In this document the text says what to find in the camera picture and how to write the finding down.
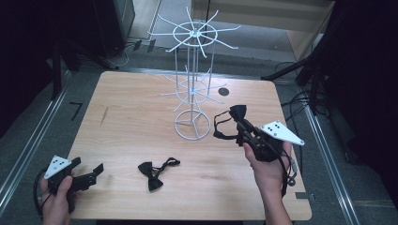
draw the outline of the black cable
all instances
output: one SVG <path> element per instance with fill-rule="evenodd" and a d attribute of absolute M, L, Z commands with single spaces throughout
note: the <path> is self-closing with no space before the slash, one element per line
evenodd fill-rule
<path fill-rule="evenodd" d="M 38 175 L 36 176 L 35 182 L 33 184 L 33 202 L 35 203 L 35 207 L 36 210 L 38 211 L 38 215 L 40 216 L 40 218 L 42 219 L 43 217 L 43 210 L 42 210 L 42 206 L 45 203 L 45 201 L 48 200 L 48 198 L 51 196 L 51 194 L 49 195 L 49 197 L 47 197 L 47 199 L 43 202 L 42 205 L 40 205 L 40 203 L 38 202 L 38 182 L 41 178 L 41 176 L 47 171 L 47 168 L 42 169 Z"/>
<path fill-rule="evenodd" d="M 206 21 L 205 21 L 205 23 L 207 23 L 207 21 L 208 21 L 208 12 L 209 11 L 210 11 L 210 0 L 208 0 L 208 2 L 207 2 L 207 13 L 206 13 Z M 202 45 L 204 45 L 205 42 L 206 42 L 206 38 L 203 39 Z"/>

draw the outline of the tabletop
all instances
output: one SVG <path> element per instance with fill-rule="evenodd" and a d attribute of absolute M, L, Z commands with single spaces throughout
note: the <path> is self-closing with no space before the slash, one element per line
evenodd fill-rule
<path fill-rule="evenodd" d="M 145 73 L 104 72 L 91 98 L 69 159 L 80 157 L 76 175 L 90 173 L 103 163 L 97 184 L 82 191 L 73 218 L 263 220 L 264 208 L 253 170 L 235 141 L 212 136 L 213 117 L 231 106 L 247 105 L 246 119 L 256 127 L 280 120 L 281 103 L 272 82 L 212 78 L 209 96 L 200 108 L 211 121 L 209 133 L 198 141 L 181 138 L 175 129 L 179 113 L 191 105 L 174 93 L 176 79 Z M 219 94 L 219 87 L 229 94 Z M 220 116 L 220 120 L 229 114 Z M 234 121 L 219 125 L 225 135 L 237 134 Z M 160 175 L 163 186 L 148 190 L 148 178 L 138 166 L 152 161 L 160 167 L 167 158 L 180 165 Z M 300 174 L 283 198 L 293 220 L 312 216 Z"/>

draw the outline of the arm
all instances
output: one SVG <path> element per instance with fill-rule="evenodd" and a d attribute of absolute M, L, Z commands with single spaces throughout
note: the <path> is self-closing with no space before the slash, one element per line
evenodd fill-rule
<path fill-rule="evenodd" d="M 71 185 L 72 177 L 65 177 L 55 196 L 48 192 L 47 180 L 41 179 L 42 200 L 45 201 L 43 204 L 43 225 L 66 225 L 70 223 L 67 193 Z"/>
<path fill-rule="evenodd" d="M 278 160 L 272 162 L 262 162 L 255 159 L 252 148 L 243 144 L 246 159 L 249 160 L 254 171 L 254 179 L 257 184 L 264 204 L 267 225 L 272 224 L 292 224 L 289 215 L 282 202 L 281 186 L 283 183 L 283 169 Z M 292 144 L 283 143 L 283 149 L 290 156 Z M 289 165 L 289 159 L 283 157 L 284 165 Z"/>

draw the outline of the black bow tie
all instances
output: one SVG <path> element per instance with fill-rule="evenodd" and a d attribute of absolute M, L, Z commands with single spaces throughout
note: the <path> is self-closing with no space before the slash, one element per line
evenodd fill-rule
<path fill-rule="evenodd" d="M 156 190 L 163 186 L 163 182 L 158 178 L 161 172 L 166 168 L 167 166 L 176 166 L 180 163 L 179 160 L 169 157 L 166 162 L 163 163 L 163 165 L 160 168 L 153 167 L 152 162 L 144 162 L 141 165 L 138 166 L 138 169 L 140 170 L 141 173 L 143 173 L 145 176 L 149 178 L 148 180 L 148 188 L 149 191 Z"/>

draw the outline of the cable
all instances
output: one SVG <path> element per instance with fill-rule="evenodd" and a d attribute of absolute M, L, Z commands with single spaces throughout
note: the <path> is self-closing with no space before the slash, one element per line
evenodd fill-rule
<path fill-rule="evenodd" d="M 105 60 L 106 60 L 108 63 L 114 65 L 115 67 L 123 67 L 123 66 L 125 66 L 125 65 L 129 62 L 129 55 L 127 54 L 127 49 L 128 49 L 129 47 L 131 47 L 131 46 L 134 46 L 134 45 L 131 44 L 131 45 L 128 45 L 127 47 L 125 47 L 124 53 L 125 53 L 125 55 L 126 55 L 126 57 L 127 57 L 125 63 L 123 63 L 123 64 L 116 64 L 116 63 L 113 63 L 113 62 L 112 62 L 111 60 L 109 60 L 109 59 L 105 59 Z"/>
<path fill-rule="evenodd" d="M 42 169 L 38 175 L 36 176 L 35 182 L 33 184 L 33 202 L 35 203 L 36 210 L 38 211 L 38 215 L 40 216 L 41 220 L 43 220 L 43 208 L 42 206 L 46 203 L 46 201 L 50 198 L 51 194 L 49 197 L 46 198 L 46 200 L 40 205 L 38 202 L 38 182 L 41 178 L 41 176 L 47 171 L 47 168 Z"/>

